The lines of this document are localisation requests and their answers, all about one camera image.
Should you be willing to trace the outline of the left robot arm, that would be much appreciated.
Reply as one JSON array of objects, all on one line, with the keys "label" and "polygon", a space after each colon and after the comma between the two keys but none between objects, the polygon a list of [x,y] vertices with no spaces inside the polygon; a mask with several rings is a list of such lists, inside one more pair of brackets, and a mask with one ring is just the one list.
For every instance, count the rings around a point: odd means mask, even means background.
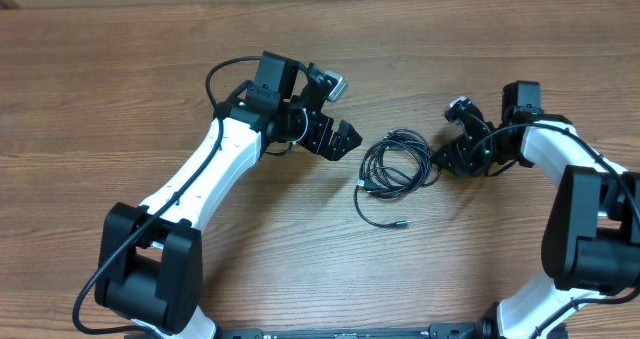
[{"label": "left robot arm", "polygon": [[255,57],[253,79],[224,100],[214,97],[213,76],[205,78],[213,107],[209,130],[181,168],[136,206],[116,203],[104,220],[96,272],[73,307],[77,330],[94,329],[80,321],[80,308],[92,293],[98,305],[126,319],[124,326],[98,334],[128,338],[215,338],[217,325],[199,306],[203,289],[202,235],[234,183],[273,143],[300,145],[328,161],[338,161],[362,138],[346,122],[323,114],[347,81],[316,64],[303,64],[270,52]]}]

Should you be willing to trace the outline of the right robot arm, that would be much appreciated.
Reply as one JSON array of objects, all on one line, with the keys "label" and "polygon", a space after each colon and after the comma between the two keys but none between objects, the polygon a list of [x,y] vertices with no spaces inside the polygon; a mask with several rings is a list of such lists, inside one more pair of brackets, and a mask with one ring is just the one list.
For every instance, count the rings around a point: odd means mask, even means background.
[{"label": "right robot arm", "polygon": [[456,176],[492,165],[538,167],[557,189],[541,242],[541,270],[494,303],[471,338],[565,338],[564,322],[587,305],[622,305],[639,296],[639,175],[581,139],[566,117],[546,112],[537,82],[502,89],[499,125],[468,97],[444,116],[461,134],[434,163]]}]

